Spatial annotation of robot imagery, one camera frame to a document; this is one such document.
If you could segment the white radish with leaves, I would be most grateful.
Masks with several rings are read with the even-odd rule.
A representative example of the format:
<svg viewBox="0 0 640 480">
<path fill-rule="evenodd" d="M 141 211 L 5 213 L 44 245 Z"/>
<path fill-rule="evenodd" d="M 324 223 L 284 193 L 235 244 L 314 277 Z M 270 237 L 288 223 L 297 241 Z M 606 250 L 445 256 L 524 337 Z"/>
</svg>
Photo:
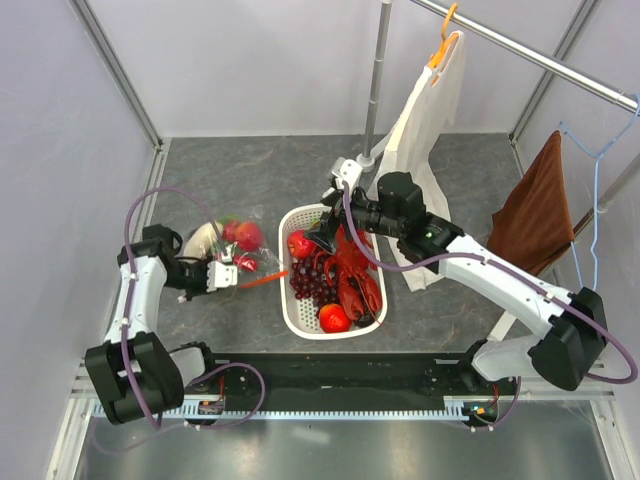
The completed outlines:
<svg viewBox="0 0 640 480">
<path fill-rule="evenodd" d="M 183 255 L 191 259 L 217 258 L 230 254 L 233 242 L 223 236 L 224 226 L 220 222 L 207 222 L 198 227 L 186 241 Z"/>
</svg>

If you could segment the red chili pepper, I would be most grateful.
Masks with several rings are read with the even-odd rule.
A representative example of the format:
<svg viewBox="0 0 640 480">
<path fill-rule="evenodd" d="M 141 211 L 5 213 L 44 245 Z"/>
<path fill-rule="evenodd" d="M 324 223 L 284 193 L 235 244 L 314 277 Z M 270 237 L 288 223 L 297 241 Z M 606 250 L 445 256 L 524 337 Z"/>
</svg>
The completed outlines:
<svg viewBox="0 0 640 480">
<path fill-rule="evenodd" d="M 259 262 L 246 254 L 234 255 L 233 262 L 239 269 L 246 272 L 257 272 L 259 270 Z"/>
</svg>

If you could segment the clear zip top bag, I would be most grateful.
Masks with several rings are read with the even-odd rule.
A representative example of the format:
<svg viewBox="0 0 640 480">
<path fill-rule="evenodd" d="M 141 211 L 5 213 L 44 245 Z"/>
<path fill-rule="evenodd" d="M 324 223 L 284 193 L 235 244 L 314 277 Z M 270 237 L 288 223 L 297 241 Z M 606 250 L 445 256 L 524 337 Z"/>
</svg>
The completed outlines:
<svg viewBox="0 0 640 480">
<path fill-rule="evenodd" d="M 266 228 L 263 226 L 264 208 L 262 205 L 251 206 L 242 210 L 224 214 L 222 217 L 216 219 L 216 222 L 220 222 L 223 226 L 230 220 L 237 220 L 239 222 L 252 221 L 259 225 L 264 235 L 264 242 L 262 247 L 254 252 L 246 252 L 240 249 L 236 244 L 233 244 L 233 256 L 234 255 L 249 255 L 255 258 L 259 262 L 259 270 L 257 272 L 246 272 L 238 269 L 238 286 L 240 288 L 254 288 L 270 282 L 286 279 L 289 271 L 279 260 L 279 257 L 268 248 L 266 242 Z M 186 241 L 197 229 L 192 230 L 187 236 Z M 184 245 L 181 249 L 180 259 L 189 260 L 191 258 L 183 255 Z"/>
</svg>

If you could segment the red apple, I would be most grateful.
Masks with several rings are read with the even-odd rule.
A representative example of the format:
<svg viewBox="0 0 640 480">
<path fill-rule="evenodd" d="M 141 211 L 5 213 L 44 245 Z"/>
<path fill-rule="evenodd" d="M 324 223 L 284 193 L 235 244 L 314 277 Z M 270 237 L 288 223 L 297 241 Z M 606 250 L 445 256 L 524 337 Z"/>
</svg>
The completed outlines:
<svg viewBox="0 0 640 480">
<path fill-rule="evenodd" d="M 252 221 L 230 220 L 224 225 L 223 238 L 246 252 L 259 250 L 264 242 L 261 228 Z"/>
</svg>

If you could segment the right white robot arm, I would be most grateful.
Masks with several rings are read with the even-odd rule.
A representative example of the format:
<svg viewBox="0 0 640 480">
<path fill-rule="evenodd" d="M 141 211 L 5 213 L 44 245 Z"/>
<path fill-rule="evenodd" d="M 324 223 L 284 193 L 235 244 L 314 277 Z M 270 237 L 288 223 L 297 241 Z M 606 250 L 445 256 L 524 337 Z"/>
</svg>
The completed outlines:
<svg viewBox="0 0 640 480">
<path fill-rule="evenodd" d="M 337 178 L 322 202 L 327 211 L 304 235 L 326 252 L 337 252 L 340 232 L 392 237 L 412 266 L 476 291 L 529 329 L 524 337 L 486 338 L 470 347 L 457 371 L 460 386 L 469 393 L 531 373 L 574 391 L 608 343 L 598 293 L 587 287 L 573 293 L 548 284 L 487 251 L 461 228 L 428 212 L 422 189 L 408 173 L 383 175 L 376 199 Z"/>
</svg>

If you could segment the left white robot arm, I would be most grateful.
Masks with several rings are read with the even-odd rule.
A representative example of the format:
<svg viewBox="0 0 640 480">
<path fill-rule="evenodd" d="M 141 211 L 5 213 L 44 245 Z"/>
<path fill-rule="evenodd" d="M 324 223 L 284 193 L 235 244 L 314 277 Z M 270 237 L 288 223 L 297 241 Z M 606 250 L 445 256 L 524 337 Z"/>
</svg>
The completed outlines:
<svg viewBox="0 0 640 480">
<path fill-rule="evenodd" d="M 161 294 L 171 288 L 186 300 L 207 293 L 207 263 L 182 260 L 182 237 L 161 224 L 145 227 L 142 240 L 117 257 L 121 287 L 104 340 L 86 351 L 85 367 L 104 414 L 122 425 L 178 408 L 189 385 L 208 393 L 219 369 L 205 360 L 205 346 L 191 343 L 172 352 L 156 334 Z"/>
</svg>

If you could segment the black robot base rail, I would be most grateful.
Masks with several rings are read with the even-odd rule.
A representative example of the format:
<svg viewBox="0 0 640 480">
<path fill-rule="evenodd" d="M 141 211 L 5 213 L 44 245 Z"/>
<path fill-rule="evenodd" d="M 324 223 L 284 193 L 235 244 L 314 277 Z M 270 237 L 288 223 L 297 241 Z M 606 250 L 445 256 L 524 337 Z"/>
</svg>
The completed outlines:
<svg viewBox="0 0 640 480">
<path fill-rule="evenodd" d="M 221 393 L 228 411 L 250 411 L 261 385 L 260 412 L 364 412 L 440 410 L 446 397 L 501 399 L 515 392 L 502 379 L 493 386 L 462 372 L 459 354 L 429 353 L 208 353 L 206 370 L 239 362 L 186 392 Z"/>
</svg>

